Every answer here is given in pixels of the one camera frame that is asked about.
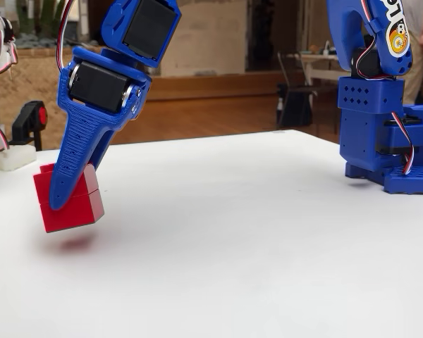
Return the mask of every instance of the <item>robotic arm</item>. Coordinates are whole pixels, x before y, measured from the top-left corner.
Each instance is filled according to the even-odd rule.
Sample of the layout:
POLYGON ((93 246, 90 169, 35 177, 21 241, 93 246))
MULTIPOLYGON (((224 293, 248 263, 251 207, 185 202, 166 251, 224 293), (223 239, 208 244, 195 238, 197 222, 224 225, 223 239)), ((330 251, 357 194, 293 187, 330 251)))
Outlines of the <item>robotic arm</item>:
MULTIPOLYGON (((72 3, 63 14, 61 43, 72 3)), ((114 134, 138 117, 152 79, 136 65, 159 66, 180 17, 176 0, 115 0, 102 23, 108 48, 96 54, 75 47, 66 67, 58 57, 58 105, 68 119, 49 186, 54 212, 66 205, 85 168, 99 167, 114 134)))
POLYGON ((353 70, 357 51, 364 48, 364 25, 374 38, 379 70, 392 76, 409 71, 412 51, 401 0, 327 0, 327 6, 331 35, 344 70, 353 70))
POLYGON ((391 194, 423 194, 423 106, 404 106, 412 50, 401 0, 327 0, 338 60, 345 175, 391 194), (364 47, 362 25, 373 36, 364 47))

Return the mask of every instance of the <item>desk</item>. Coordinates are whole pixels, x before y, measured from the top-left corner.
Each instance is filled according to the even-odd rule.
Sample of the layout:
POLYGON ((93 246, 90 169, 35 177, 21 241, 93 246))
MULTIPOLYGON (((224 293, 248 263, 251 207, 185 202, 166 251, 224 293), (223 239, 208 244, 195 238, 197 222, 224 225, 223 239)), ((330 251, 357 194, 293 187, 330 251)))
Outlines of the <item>desk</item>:
POLYGON ((0 173, 0 338, 423 337, 423 196, 346 178, 336 144, 111 146, 71 253, 43 233, 38 158, 0 173))
POLYGON ((350 72, 346 72, 344 70, 323 70, 315 69, 313 67, 314 63, 320 61, 338 62, 337 55, 301 53, 301 59, 304 64, 305 77, 310 84, 313 83, 313 79, 338 81, 339 77, 350 75, 350 72))

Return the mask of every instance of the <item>red lego brick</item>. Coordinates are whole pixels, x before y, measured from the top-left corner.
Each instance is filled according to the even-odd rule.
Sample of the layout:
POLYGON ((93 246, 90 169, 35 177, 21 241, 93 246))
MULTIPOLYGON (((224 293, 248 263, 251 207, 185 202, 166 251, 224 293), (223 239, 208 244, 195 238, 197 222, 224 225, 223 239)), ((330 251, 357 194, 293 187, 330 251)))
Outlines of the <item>red lego brick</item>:
POLYGON ((34 176, 42 219, 46 232, 71 229, 97 222, 104 215, 99 184, 93 165, 87 165, 66 205, 52 210, 49 205, 51 171, 54 165, 43 165, 34 176))
POLYGON ((90 195, 71 197, 60 210, 52 210, 48 203, 41 204, 46 232, 71 229, 96 223, 104 214, 100 191, 90 195))
MULTIPOLYGON (((40 167, 41 173, 34 176, 39 204, 49 203, 49 188, 53 167, 53 164, 43 165, 40 167)), ((99 183, 97 182, 96 170, 92 164, 88 164, 83 171, 83 175, 80 176, 71 198, 89 195, 97 189, 99 189, 99 183)))

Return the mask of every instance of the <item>sticker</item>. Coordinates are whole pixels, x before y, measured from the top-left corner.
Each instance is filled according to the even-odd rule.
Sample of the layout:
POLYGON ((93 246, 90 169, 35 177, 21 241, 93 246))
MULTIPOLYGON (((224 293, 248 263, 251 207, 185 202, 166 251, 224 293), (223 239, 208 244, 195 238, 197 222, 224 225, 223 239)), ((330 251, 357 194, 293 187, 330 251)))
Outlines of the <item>sticker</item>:
POLYGON ((387 8, 387 19, 390 22, 386 31, 386 40, 390 54, 400 58, 409 50, 410 38, 404 18, 401 0, 381 0, 387 8))

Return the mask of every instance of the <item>person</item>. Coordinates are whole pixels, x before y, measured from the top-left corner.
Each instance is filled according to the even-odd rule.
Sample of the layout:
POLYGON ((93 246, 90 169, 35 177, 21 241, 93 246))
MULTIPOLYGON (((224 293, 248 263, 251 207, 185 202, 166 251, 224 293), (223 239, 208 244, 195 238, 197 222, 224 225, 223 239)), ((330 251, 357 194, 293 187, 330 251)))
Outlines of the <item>person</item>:
POLYGON ((415 104, 423 83, 423 0, 402 0, 402 3, 413 57, 410 71, 403 76, 403 104, 415 104))

